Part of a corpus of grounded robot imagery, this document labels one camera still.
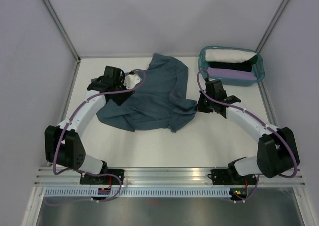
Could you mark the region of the blue-grey t shirt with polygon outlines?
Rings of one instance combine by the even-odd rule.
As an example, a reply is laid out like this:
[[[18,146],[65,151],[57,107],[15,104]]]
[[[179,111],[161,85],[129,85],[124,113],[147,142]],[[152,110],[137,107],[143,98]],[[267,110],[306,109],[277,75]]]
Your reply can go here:
[[[130,132],[167,128],[175,133],[195,118],[197,101],[186,97],[184,63],[154,54],[144,76],[144,84],[122,105],[110,100],[97,112],[101,123]]]

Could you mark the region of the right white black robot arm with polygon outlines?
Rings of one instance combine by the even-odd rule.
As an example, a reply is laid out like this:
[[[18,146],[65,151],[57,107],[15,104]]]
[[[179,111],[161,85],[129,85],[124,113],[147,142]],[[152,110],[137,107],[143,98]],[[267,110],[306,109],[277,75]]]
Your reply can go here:
[[[247,110],[238,97],[228,96],[220,80],[205,79],[205,88],[200,90],[196,109],[221,115],[243,129],[257,143],[256,156],[242,157],[228,164],[227,177],[230,182],[238,184],[247,175],[288,179],[296,176],[300,160],[292,130],[265,123]]]

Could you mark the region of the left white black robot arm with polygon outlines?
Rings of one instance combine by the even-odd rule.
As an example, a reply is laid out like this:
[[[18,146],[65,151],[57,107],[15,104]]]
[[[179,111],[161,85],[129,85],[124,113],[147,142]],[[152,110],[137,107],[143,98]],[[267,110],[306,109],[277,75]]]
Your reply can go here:
[[[68,118],[57,126],[45,129],[45,156],[53,165],[55,175],[61,174],[57,165],[91,175],[98,184],[109,178],[107,163],[86,153],[81,136],[96,113],[109,101],[122,105],[131,97],[141,78],[134,72],[106,66],[103,75],[93,79],[87,87],[84,100]]]

